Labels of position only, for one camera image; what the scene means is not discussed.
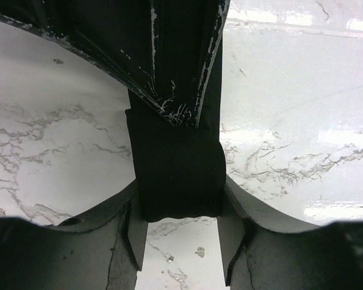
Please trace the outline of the long black necktie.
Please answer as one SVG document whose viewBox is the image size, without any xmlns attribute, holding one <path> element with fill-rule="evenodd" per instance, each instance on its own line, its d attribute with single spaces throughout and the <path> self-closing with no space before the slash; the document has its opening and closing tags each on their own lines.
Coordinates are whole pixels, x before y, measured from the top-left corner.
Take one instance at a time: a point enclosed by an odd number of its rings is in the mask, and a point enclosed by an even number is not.
<svg viewBox="0 0 363 290">
<path fill-rule="evenodd" d="M 226 162 L 219 142 L 222 49 L 209 76 L 198 128 L 174 127 L 130 91 L 126 120 L 140 207 L 147 222 L 217 217 Z"/>
</svg>

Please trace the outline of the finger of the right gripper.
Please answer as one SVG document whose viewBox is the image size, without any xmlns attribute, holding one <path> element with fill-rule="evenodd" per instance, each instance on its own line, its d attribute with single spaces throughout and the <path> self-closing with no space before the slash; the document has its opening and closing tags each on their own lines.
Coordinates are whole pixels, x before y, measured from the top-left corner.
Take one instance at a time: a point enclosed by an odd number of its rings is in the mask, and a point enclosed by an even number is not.
<svg viewBox="0 0 363 290">
<path fill-rule="evenodd" d="M 229 1 L 0 1 L 0 21 L 57 42 L 174 126 L 218 129 Z"/>
</svg>

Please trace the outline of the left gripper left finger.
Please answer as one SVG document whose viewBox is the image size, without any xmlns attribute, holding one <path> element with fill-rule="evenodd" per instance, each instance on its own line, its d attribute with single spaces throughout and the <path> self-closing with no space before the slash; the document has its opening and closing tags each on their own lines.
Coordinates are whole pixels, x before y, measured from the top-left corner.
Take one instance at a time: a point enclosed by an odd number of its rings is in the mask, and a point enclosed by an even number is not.
<svg viewBox="0 0 363 290">
<path fill-rule="evenodd" d="M 58 225 L 0 217 L 0 289 L 134 289 L 147 228 L 136 182 Z"/>
</svg>

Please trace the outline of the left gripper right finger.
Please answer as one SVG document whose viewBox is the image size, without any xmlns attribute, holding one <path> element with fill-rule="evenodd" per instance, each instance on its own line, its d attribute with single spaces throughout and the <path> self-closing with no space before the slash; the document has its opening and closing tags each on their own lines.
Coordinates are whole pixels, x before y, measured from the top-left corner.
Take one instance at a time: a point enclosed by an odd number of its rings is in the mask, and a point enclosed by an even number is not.
<svg viewBox="0 0 363 290">
<path fill-rule="evenodd" d="M 217 222 L 231 289 L 363 289 L 363 221 L 310 224 L 228 178 Z"/>
</svg>

